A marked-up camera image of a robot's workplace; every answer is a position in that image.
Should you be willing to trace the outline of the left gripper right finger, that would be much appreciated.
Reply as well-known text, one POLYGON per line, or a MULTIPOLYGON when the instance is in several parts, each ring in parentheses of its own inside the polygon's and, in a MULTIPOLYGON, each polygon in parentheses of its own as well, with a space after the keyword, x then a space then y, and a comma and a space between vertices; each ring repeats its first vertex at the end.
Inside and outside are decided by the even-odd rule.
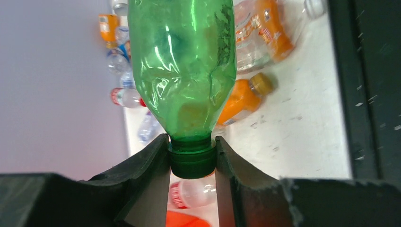
POLYGON ((398 227, 401 189, 384 181, 275 179, 216 137, 222 227, 398 227))

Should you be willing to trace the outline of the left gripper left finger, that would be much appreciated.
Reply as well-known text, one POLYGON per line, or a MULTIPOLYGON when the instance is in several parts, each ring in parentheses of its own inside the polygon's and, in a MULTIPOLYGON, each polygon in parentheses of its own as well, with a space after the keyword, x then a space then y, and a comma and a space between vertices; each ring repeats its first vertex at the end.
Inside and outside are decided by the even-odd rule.
POLYGON ((55 173, 1 174, 3 227, 163 227, 168 136, 118 165, 75 181, 55 173))

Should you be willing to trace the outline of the small orange juice bottle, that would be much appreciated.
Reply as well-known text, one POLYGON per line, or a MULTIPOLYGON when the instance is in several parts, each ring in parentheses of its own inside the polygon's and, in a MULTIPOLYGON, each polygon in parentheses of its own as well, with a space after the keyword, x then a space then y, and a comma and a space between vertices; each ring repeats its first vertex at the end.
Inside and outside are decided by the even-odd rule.
POLYGON ((239 79, 217 121, 219 126, 229 126, 259 109, 267 95, 274 91, 270 78, 259 72, 250 79, 239 79))

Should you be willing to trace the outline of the green plastic bottle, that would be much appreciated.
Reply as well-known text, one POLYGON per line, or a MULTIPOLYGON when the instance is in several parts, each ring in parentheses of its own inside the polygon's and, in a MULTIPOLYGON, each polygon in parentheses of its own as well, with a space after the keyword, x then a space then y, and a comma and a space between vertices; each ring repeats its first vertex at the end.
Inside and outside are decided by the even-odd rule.
POLYGON ((183 179, 216 168, 211 133, 233 89, 235 17, 230 0, 130 0, 136 88, 171 140, 170 167, 183 179))

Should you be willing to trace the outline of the crushed orange tea bottle front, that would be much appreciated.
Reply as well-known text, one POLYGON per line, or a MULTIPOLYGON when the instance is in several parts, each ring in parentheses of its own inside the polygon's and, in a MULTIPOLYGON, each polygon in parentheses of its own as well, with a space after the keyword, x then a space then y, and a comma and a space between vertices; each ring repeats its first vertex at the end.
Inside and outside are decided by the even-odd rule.
POLYGON ((327 12, 324 0, 235 0, 237 73, 286 59, 308 24, 327 12))

